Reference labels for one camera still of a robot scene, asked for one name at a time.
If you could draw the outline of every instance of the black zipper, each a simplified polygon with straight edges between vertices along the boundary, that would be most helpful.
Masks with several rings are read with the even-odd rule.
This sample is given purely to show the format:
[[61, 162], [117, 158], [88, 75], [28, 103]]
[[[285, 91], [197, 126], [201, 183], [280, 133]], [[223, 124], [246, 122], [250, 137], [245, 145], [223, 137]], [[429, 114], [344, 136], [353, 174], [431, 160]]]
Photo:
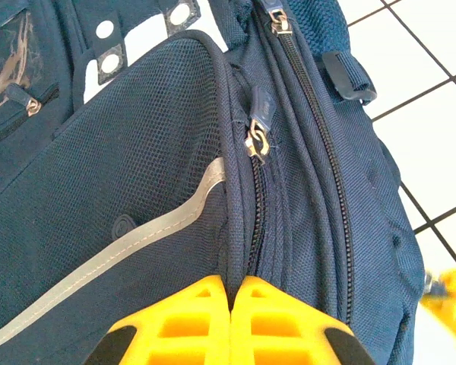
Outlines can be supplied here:
[[248, 130], [245, 140], [245, 146], [252, 162], [255, 187], [255, 224], [250, 244], [248, 275], [255, 275], [257, 272], [261, 246], [265, 236], [267, 189], [263, 165], [270, 152], [268, 133], [271, 130], [274, 114], [275, 102], [272, 96], [261, 87], [254, 86], [252, 88], [250, 122], [247, 123]]
[[301, 85], [302, 91], [304, 92], [306, 99], [309, 102], [312, 114], [315, 117], [316, 125], [318, 126], [321, 139], [325, 146], [325, 150], [329, 157], [331, 165], [331, 171], [334, 175], [334, 181], [336, 182], [337, 194], [340, 203], [341, 217], [343, 218], [344, 227], [344, 243], [346, 247], [347, 255], [347, 312], [345, 323], [350, 326], [351, 317], [353, 313], [353, 243], [351, 240], [350, 225], [348, 224], [348, 212], [347, 212], [347, 198], [343, 188], [341, 179], [341, 167], [337, 160], [336, 152], [334, 150], [334, 142], [331, 138], [331, 134], [328, 130], [328, 123], [325, 115], [322, 112], [321, 105], [318, 101], [318, 97], [315, 92], [314, 85], [311, 82], [309, 73], [304, 66], [302, 56], [294, 43], [292, 29], [287, 19], [285, 12], [283, 11], [282, 4], [275, 0], [261, 0], [261, 4], [264, 6], [266, 12], [270, 15], [272, 20], [272, 33], [277, 35], [280, 44], [291, 64], [294, 73]]
[[[25, 90], [23, 90], [23, 93], [25, 95], [29, 96], [29, 98], [33, 99], [32, 97], [30, 97], [30, 95]], [[47, 91], [41, 96], [40, 105], [43, 106], [43, 105], [47, 104], [48, 102], [50, 102], [51, 100], [54, 100], [58, 96], [59, 96], [59, 88], [58, 88], [57, 84], [54, 84], [49, 89], [47, 89]], [[28, 111], [26, 109], [23, 110], [23, 111], [20, 111], [19, 113], [17, 113], [14, 117], [12, 117], [12, 119], [14, 119], [14, 121], [12, 123], [8, 124], [7, 126], [5, 126], [3, 129], [0, 130], [0, 141], [3, 141], [10, 134], [15, 132], [30, 117], [31, 116], [29, 116], [29, 113], [28, 113]]]
[[258, 269], [261, 245], [265, 235], [266, 188], [262, 164], [257, 157], [250, 157], [255, 184], [255, 224], [250, 245], [248, 275], [255, 275]]

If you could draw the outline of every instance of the black plastic part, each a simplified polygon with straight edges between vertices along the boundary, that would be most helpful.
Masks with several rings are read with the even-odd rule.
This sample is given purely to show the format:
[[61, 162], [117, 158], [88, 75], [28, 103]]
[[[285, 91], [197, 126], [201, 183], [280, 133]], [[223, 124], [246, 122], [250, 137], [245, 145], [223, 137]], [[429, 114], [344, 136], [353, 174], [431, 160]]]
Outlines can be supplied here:
[[275, 108], [275, 101], [267, 91], [259, 86], [252, 88], [250, 119], [257, 120], [267, 132], [271, 130]]
[[326, 71], [328, 72], [329, 78], [333, 82], [336, 91], [345, 100], [363, 100], [367, 103], [375, 100], [377, 98], [377, 92], [370, 77], [366, 74], [365, 69], [359, 65], [370, 80], [369, 88], [366, 90], [354, 90], [350, 76], [343, 63], [341, 63], [338, 58], [339, 54], [340, 52], [338, 51], [332, 51], [323, 53], [322, 55], [322, 61], [325, 64]]
[[341, 365], [375, 365], [356, 337], [338, 328], [325, 329], [325, 335]]
[[137, 329], [127, 325], [103, 337], [84, 365], [119, 365]]
[[113, 224], [112, 238], [115, 241], [135, 228], [137, 228], [137, 224], [135, 224], [134, 220], [129, 215], [122, 214], [120, 217], [116, 218], [115, 223]]

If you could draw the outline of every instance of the metal zipper pull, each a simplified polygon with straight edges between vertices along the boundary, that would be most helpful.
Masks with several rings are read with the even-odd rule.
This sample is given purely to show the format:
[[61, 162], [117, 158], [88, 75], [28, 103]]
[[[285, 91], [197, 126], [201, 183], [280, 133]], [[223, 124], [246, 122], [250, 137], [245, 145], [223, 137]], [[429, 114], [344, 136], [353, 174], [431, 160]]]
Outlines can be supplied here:
[[272, 33], [277, 35], [292, 34], [292, 26], [280, 0], [259, 0], [259, 2], [272, 19]]
[[268, 156], [271, 146], [267, 134], [271, 130], [275, 114], [275, 102], [271, 95], [259, 86], [252, 88], [252, 108], [250, 129], [245, 140], [250, 157], [256, 156], [262, 163]]
[[292, 35], [292, 26], [287, 20], [286, 12], [283, 9], [268, 13], [272, 19], [272, 33], [280, 36], [281, 34]]
[[5, 94], [8, 99], [25, 106], [28, 116], [37, 114], [42, 108], [41, 102], [31, 97], [22, 87], [15, 83], [11, 83], [5, 89]]

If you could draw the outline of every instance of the reflective strip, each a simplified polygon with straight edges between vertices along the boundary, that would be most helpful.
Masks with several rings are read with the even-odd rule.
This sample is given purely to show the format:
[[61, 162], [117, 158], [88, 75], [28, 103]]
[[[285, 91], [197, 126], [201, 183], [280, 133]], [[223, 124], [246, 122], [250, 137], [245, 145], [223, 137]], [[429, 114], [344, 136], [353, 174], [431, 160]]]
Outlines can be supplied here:
[[203, 211], [210, 190], [224, 180], [223, 158], [219, 157], [207, 167], [198, 189], [186, 203], [128, 232], [62, 279], [34, 304], [0, 329], [0, 345], [123, 259], [194, 223]]

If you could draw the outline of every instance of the front pocket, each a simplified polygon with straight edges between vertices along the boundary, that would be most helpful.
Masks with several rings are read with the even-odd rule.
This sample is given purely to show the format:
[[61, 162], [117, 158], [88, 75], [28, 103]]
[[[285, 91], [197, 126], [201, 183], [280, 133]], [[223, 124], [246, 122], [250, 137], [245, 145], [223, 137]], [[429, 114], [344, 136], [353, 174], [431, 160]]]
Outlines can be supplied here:
[[[151, 276], [153, 272], [156, 272], [156, 275], [169, 275], [172, 265], [178, 269], [183, 268], [184, 279], [180, 283], [173, 283], [173, 287], [169, 287], [165, 281], [162, 282], [165, 288], [160, 292], [173, 294], [183, 285], [190, 284], [189, 278], [195, 281], [196, 278], [214, 273], [220, 247], [226, 240], [226, 193], [223, 187], [225, 179], [223, 158], [218, 157], [208, 165], [196, 192], [188, 201], [118, 238], [62, 279], [0, 329], [0, 345], [32, 326], [61, 303], [67, 302], [68, 298], [73, 297], [82, 288], [90, 290], [88, 285], [110, 269], [115, 268], [108, 275], [112, 275], [112, 272], [116, 275], [125, 275], [126, 271], [134, 271], [135, 265], [128, 263], [130, 256], [146, 258], [145, 265], [148, 268], [116, 285], [116, 295], [121, 298], [116, 300], [116, 308], [124, 306], [127, 313], [137, 310], [137, 306], [141, 308], [148, 305], [147, 303], [155, 303], [162, 299], [155, 293], [146, 295], [144, 291], [139, 290], [140, 288], [132, 290], [134, 283], [142, 283], [139, 275], [142, 277], [148, 273], [147, 276]], [[103, 317], [101, 320], [109, 323], [108, 321], [114, 322], [117, 318]], [[86, 325], [89, 330], [91, 325], [99, 323], [82, 325]]]
[[[0, 188], [51, 141], [69, 116], [70, 79], [52, 4], [0, 1]], [[42, 104], [55, 102], [29, 113], [23, 100], [8, 94], [14, 85]]]
[[[109, 247], [118, 217], [127, 214], [140, 226], [196, 193], [210, 163], [224, 155], [228, 142], [220, 130], [232, 125], [222, 57], [195, 32], [159, 45], [78, 110], [0, 191], [0, 328]], [[192, 277], [205, 273], [201, 267], [226, 272], [232, 259], [226, 252], [232, 238], [225, 231], [232, 214], [231, 181], [228, 176], [227, 192], [216, 187], [218, 203], [205, 230], [212, 236], [193, 231], [183, 236], [190, 228], [169, 236], [173, 245], [182, 243], [181, 252], [175, 245], [172, 250], [191, 266]], [[197, 242], [207, 240], [220, 247], [219, 257], [197, 251]], [[176, 261], [158, 261], [157, 255], [150, 258], [153, 267], [145, 263], [149, 270], [176, 267]], [[125, 296], [133, 294], [125, 290]], [[149, 300], [148, 293], [142, 295]], [[91, 325], [98, 322], [91, 318]]]

